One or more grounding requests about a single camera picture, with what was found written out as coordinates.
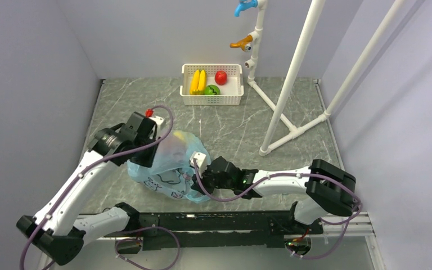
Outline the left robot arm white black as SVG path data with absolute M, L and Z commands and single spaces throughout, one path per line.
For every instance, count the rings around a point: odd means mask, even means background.
M 134 235 L 141 226 L 140 213 L 121 202 L 110 210 L 78 219 L 86 201 L 108 176 L 128 160 L 151 167 L 164 119 L 149 109 L 131 114 L 126 123 L 99 130 L 74 173 L 55 196 L 34 215 L 23 215 L 17 228 L 27 237 L 20 268 L 31 245 L 60 266 L 72 261 L 84 246 L 102 236 L 121 232 Z

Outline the light blue plastic bag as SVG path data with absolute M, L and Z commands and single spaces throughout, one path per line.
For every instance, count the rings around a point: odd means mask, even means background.
M 195 183 L 192 179 L 195 171 L 190 166 L 194 152 L 206 155 L 205 161 L 211 163 L 209 153 L 198 137 L 190 132 L 175 130 L 158 145 L 152 167 L 128 161 L 127 172 L 132 180 L 154 192 L 177 200 L 202 203 L 210 198 L 191 188 Z

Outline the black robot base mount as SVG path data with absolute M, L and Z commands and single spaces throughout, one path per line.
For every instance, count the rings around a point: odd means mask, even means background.
M 141 213 L 137 228 L 148 231 L 113 232 L 107 237 L 137 236 L 144 251 L 174 248 L 265 246 L 283 248 L 300 235 L 323 234 L 322 222 L 297 225 L 288 210 Z

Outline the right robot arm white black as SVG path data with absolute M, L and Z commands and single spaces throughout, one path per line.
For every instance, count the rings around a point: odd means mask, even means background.
M 293 233 L 302 233 L 328 214 L 349 217 L 361 204 L 355 194 L 356 178 L 321 159 L 299 169 L 270 172 L 240 169 L 221 156 L 207 163 L 204 154 L 194 152 L 190 166 L 195 170 L 192 189 L 220 202 L 305 194 L 307 198 L 296 202 L 287 219 Z

